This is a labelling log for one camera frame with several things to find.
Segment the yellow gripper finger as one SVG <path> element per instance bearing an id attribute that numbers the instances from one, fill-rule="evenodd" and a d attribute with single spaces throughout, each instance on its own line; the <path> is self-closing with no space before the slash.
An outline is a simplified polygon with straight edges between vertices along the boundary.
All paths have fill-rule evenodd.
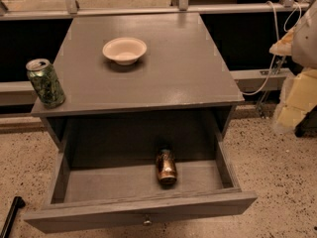
<path id="1" fill-rule="evenodd" d="M 305 67 L 286 78 L 272 120 L 275 132 L 290 132 L 317 106 L 317 69 Z"/>
<path id="2" fill-rule="evenodd" d="M 292 41 L 294 29 L 291 28 L 287 33 L 269 48 L 269 52 L 276 56 L 290 56 L 292 49 Z"/>

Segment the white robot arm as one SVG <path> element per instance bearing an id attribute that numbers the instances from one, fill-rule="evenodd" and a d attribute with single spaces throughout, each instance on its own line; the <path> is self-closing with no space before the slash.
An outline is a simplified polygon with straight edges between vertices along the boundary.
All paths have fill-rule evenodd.
<path id="1" fill-rule="evenodd" d="M 317 1 L 269 52 L 290 56 L 303 67 L 296 76 L 284 81 L 280 102 L 274 111 L 273 128 L 285 133 L 294 130 L 317 106 Z"/>

